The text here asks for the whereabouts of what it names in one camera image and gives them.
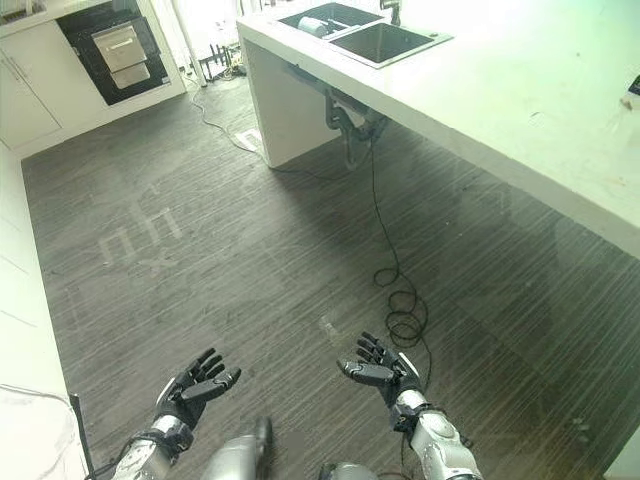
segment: built-in oven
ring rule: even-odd
[[[160,50],[135,2],[107,2],[59,18],[58,25],[108,105],[169,82]]]

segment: sink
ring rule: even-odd
[[[302,13],[280,19],[280,22],[293,28],[298,28],[298,24],[303,17],[320,20],[327,27],[328,33],[340,32],[349,27],[358,27],[381,20],[383,17],[373,13],[348,7],[340,3],[326,3],[319,7],[305,10]]]
[[[395,25],[376,23],[334,38],[330,44],[339,47],[337,50],[348,57],[382,68],[451,38],[444,33],[421,35]]]

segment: dark gray floor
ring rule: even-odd
[[[255,127],[244,80],[202,96]],[[340,144],[296,161],[344,172]],[[592,479],[640,421],[640,262],[521,191],[393,125],[376,147],[382,215],[431,308],[429,397],[488,479]],[[166,379],[213,344],[243,368],[172,478],[273,417],[277,478],[351,460],[398,470],[382,400],[335,367],[385,337],[391,257],[368,165],[335,182],[269,171],[182,96],[24,163],[69,389],[101,464]],[[426,369],[420,346],[409,355]]]

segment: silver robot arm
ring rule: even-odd
[[[462,444],[460,433],[440,411],[429,408],[422,393],[405,390],[396,401],[405,412],[396,416],[399,424],[409,423],[409,444],[418,455],[427,480],[482,480],[471,451]]]
[[[172,415],[158,418],[151,430],[158,432],[158,439],[181,439],[182,445],[173,447],[163,446],[163,441],[149,438],[135,438],[124,457],[116,467],[112,480],[164,480],[169,470],[178,459],[178,451],[186,451],[193,441],[193,434],[186,423]]]
[[[239,368],[226,369],[222,356],[209,348],[169,380],[156,401],[151,427],[122,448],[113,480],[163,480],[191,447],[207,402],[233,387],[240,373]],[[112,465],[90,472],[86,479],[106,473]]]
[[[378,388],[389,408],[392,429],[407,436],[425,479],[483,480],[458,430],[424,398],[418,372],[409,359],[366,332],[357,344],[361,359],[339,360],[340,369],[352,380]]]

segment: robot leg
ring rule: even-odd
[[[201,480],[265,480],[272,450],[271,421],[259,418],[253,435],[229,440],[213,454]]]

